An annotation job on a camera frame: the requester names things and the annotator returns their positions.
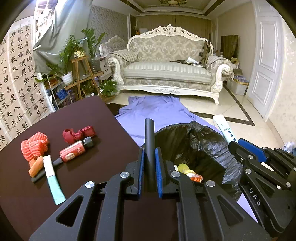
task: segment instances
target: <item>calligraphy scroll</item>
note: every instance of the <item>calligraphy scroll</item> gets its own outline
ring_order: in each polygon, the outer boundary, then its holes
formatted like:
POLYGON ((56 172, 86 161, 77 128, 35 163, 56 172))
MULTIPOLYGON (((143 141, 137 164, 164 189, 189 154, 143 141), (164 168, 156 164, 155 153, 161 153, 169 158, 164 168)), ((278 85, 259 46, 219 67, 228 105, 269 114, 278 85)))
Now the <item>calligraphy scroll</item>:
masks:
POLYGON ((32 25, 10 31, 0 44, 0 151, 51 112, 35 81, 32 25))

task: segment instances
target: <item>brown table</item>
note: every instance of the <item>brown table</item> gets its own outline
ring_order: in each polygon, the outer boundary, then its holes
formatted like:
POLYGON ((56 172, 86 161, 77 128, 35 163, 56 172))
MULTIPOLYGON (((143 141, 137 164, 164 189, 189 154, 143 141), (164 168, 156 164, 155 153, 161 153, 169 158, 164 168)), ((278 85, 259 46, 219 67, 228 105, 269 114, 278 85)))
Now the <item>brown table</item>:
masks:
MULTIPOLYGON (((92 125, 98 137, 95 146, 56 170, 61 189, 69 198, 87 181, 101 183, 123 171, 135 161, 139 147, 117 122, 98 96, 85 98, 66 106, 21 133, 0 152, 0 229, 12 240, 28 240, 30 235, 60 206, 54 204, 47 180, 36 184, 28 174, 20 144, 36 132, 48 136, 52 160, 67 147, 64 129, 75 131, 92 125)), ((157 194, 144 194, 140 201, 125 201, 123 240, 177 240, 176 205, 161 200, 157 194)))

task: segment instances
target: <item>black garbage bag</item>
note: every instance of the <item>black garbage bag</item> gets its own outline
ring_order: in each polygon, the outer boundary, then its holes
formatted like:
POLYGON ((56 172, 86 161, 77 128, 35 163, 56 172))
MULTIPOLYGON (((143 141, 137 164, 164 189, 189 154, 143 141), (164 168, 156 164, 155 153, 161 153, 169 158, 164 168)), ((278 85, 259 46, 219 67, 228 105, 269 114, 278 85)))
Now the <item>black garbage bag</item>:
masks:
POLYGON ((187 164, 203 181, 231 184, 225 191, 239 199, 243 166, 229 152, 225 138, 213 129, 195 121, 166 126, 155 133, 155 147, 161 148, 163 160, 187 164))

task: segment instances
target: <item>bottle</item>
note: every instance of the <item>bottle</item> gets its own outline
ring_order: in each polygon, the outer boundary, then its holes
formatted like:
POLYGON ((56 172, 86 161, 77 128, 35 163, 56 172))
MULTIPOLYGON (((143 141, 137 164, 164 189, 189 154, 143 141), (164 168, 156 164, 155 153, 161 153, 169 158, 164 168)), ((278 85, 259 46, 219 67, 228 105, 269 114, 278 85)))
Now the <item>bottle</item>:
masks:
POLYGON ((94 143, 90 137, 83 139, 82 141, 77 141, 74 144, 68 146, 67 148, 59 152, 59 156, 63 162, 68 162, 73 158, 85 153, 87 149, 94 146, 94 143))

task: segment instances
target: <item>chandelier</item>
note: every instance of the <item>chandelier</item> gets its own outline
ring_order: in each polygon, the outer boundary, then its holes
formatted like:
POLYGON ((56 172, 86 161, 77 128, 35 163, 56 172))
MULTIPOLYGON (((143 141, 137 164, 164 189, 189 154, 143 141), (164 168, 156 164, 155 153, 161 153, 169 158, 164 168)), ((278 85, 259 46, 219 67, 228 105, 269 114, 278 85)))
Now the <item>chandelier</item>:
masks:
POLYGON ((161 4, 178 5, 187 4, 187 0, 159 0, 161 4))

